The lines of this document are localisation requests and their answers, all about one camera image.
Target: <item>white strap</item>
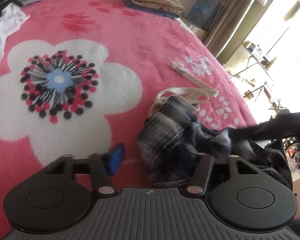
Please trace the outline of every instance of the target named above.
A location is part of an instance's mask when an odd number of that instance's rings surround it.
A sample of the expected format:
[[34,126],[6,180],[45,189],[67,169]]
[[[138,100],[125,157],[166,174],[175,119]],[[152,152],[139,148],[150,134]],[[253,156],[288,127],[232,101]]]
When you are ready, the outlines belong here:
[[210,96],[216,97],[218,95],[218,90],[208,86],[204,82],[196,79],[194,76],[189,74],[188,72],[182,69],[182,65],[180,63],[174,62],[172,64],[172,69],[183,75],[185,78],[196,84],[199,88],[168,88],[162,90],[160,93],[157,94],[156,98],[154,99],[155,103],[151,106],[149,111],[149,116],[154,115],[161,106],[168,100],[168,97],[164,97],[163,95],[166,93],[170,93],[175,96],[179,96],[183,99],[189,106],[193,109],[193,111],[200,110],[200,103],[206,103]]

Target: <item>crosshair logo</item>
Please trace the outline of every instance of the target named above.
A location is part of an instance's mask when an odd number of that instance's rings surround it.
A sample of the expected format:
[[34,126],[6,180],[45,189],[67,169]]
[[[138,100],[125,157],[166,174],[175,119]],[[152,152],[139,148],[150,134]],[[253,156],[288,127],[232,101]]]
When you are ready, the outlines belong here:
[[148,195],[152,195],[152,194],[154,193],[154,191],[153,191],[153,190],[147,190],[146,193],[147,193]]

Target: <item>curtain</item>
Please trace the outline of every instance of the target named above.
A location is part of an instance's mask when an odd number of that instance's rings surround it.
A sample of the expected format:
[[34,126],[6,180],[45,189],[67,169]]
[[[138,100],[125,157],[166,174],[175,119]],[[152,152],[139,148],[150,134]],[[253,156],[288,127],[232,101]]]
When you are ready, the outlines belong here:
[[220,0],[221,7],[213,18],[203,43],[218,57],[233,37],[254,0]]

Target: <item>floral blanket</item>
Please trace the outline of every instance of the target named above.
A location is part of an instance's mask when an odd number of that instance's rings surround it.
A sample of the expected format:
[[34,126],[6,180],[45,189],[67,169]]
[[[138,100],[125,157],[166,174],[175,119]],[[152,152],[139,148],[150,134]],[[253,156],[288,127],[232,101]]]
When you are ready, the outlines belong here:
[[198,112],[205,126],[254,124],[242,96],[182,23],[126,8],[122,0],[44,0],[8,38],[0,65],[0,238],[10,226],[5,194],[63,154],[84,158],[122,142],[113,181],[147,187],[135,145],[156,94],[194,87],[189,73],[219,91]]

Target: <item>plaid fabric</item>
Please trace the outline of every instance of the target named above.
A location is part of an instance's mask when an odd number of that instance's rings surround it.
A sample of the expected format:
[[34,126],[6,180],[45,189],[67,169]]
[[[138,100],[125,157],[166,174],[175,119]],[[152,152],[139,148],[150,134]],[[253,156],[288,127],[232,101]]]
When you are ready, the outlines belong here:
[[216,159],[239,155],[292,189],[291,172],[282,142],[274,141],[263,149],[252,140],[233,140],[232,129],[209,130],[184,100],[171,96],[157,114],[146,119],[136,140],[143,161],[149,168],[152,186],[169,188],[186,184],[200,152],[211,154]]

